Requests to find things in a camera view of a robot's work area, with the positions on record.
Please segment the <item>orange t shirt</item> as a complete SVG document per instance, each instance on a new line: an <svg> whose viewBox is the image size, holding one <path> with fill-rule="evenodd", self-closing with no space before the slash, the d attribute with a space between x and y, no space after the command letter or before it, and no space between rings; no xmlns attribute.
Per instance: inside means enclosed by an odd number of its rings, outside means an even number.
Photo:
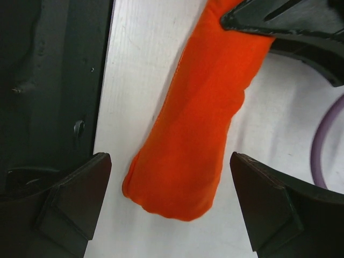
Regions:
<svg viewBox="0 0 344 258"><path fill-rule="evenodd" d="M122 184L150 213L191 221L212 206L227 132L273 38L226 31L238 1L208 1L179 59L161 111Z"/></svg>

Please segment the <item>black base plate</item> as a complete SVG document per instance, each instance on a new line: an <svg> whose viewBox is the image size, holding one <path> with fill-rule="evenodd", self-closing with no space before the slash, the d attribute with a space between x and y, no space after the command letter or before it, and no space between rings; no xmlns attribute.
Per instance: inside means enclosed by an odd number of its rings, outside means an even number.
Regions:
<svg viewBox="0 0 344 258"><path fill-rule="evenodd" d="M113 1L1 1L1 192L90 157Z"/></svg>

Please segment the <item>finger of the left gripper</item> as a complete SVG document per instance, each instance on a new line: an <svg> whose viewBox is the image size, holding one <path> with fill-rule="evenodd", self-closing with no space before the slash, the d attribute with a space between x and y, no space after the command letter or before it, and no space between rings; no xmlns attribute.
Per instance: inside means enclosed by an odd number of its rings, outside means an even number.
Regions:
<svg viewBox="0 0 344 258"><path fill-rule="evenodd" d="M343 86L343 1L243 1L220 24L274 37L270 52L300 60L333 87Z"/></svg>

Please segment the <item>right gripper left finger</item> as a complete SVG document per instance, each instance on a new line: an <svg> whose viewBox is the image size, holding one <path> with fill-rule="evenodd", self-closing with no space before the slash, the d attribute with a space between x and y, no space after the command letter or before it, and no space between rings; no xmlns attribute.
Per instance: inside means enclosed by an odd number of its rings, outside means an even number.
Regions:
<svg viewBox="0 0 344 258"><path fill-rule="evenodd" d="M1 257L83 257L110 173L107 153L63 171L9 170L1 193Z"/></svg>

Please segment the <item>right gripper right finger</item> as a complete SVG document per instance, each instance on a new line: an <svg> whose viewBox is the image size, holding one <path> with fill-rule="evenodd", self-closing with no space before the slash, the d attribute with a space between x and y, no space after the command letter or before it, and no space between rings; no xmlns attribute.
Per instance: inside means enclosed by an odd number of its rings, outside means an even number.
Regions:
<svg viewBox="0 0 344 258"><path fill-rule="evenodd" d="M230 167L258 257L343 257L343 195L234 152Z"/></svg>

